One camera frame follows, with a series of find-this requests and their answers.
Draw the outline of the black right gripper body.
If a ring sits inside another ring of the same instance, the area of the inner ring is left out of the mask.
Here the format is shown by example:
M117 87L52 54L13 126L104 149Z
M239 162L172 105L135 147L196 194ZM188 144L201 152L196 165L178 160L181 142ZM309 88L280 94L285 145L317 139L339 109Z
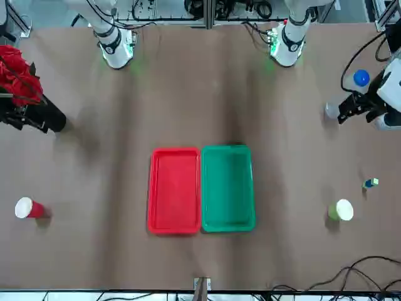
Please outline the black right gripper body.
M17 106L11 97L1 98L1 123L22 130L25 125L43 133L61 132L66 125L66 115L46 96L44 103Z

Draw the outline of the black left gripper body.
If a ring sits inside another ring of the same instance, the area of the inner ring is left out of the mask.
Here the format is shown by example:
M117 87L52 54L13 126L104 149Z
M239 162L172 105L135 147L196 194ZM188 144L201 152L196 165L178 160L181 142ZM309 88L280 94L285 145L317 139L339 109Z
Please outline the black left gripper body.
M352 110L386 110L387 105L375 92L353 92Z

